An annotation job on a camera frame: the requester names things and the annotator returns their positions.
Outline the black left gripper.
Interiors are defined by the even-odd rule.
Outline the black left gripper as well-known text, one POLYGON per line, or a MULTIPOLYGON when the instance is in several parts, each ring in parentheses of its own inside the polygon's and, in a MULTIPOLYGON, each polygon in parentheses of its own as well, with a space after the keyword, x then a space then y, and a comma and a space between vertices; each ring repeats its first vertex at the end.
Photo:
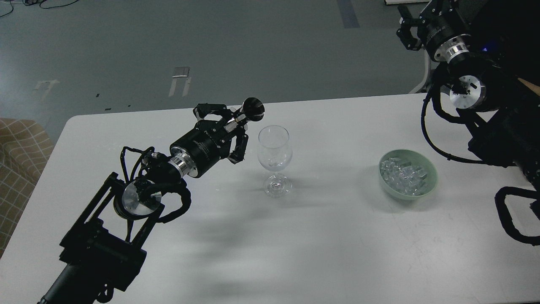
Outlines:
POLYGON ((230 135, 224 124, 220 123, 235 121, 235 113, 231 109, 224 104, 199 103, 193 113, 197 119, 194 128, 170 145, 169 163, 181 176, 199 178, 227 157, 233 164, 244 160, 249 139, 247 126, 236 127, 230 135), (208 115, 217 115, 222 119, 220 122, 204 120, 208 115), (231 150, 233 138, 235 146, 231 150))

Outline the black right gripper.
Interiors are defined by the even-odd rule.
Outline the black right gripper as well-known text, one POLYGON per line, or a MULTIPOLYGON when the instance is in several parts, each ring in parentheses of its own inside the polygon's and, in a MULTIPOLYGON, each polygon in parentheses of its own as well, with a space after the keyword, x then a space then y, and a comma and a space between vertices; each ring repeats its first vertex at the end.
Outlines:
POLYGON ((458 0, 430 0, 420 18, 413 18, 409 8, 400 4, 397 36, 407 50, 418 51, 423 44, 432 60, 451 63, 469 52, 471 43, 470 27, 458 7, 458 0), (418 27, 418 38, 411 33, 413 27, 418 27))

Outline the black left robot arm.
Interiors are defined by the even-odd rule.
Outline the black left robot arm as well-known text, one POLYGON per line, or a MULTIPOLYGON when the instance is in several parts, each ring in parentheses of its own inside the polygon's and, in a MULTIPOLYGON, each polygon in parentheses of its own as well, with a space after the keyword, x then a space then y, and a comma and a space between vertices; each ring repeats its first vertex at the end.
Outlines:
POLYGON ((123 179, 115 172, 60 241, 66 266, 39 300, 41 304, 106 304, 125 292, 139 275, 147 253, 143 244, 157 223, 169 223, 189 210, 186 177, 199 178, 220 160, 244 160, 247 123, 264 117, 258 98, 237 110, 201 103, 197 123, 170 144, 167 154, 154 147, 123 147, 123 179))

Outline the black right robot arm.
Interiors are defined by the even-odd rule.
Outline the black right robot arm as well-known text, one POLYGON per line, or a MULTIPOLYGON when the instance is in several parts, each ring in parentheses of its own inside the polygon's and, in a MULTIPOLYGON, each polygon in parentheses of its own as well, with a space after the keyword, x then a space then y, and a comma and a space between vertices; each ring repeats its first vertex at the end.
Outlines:
POLYGON ((538 0, 429 0, 418 16, 398 7, 397 36, 407 50, 424 50, 425 92, 421 130, 449 161, 517 167, 532 189, 503 187, 494 197, 502 227, 512 239, 538 246, 523 235, 505 199, 530 198, 539 216, 539 2, 538 0), (471 134, 467 148, 477 159, 444 152, 426 129, 427 106, 471 134))

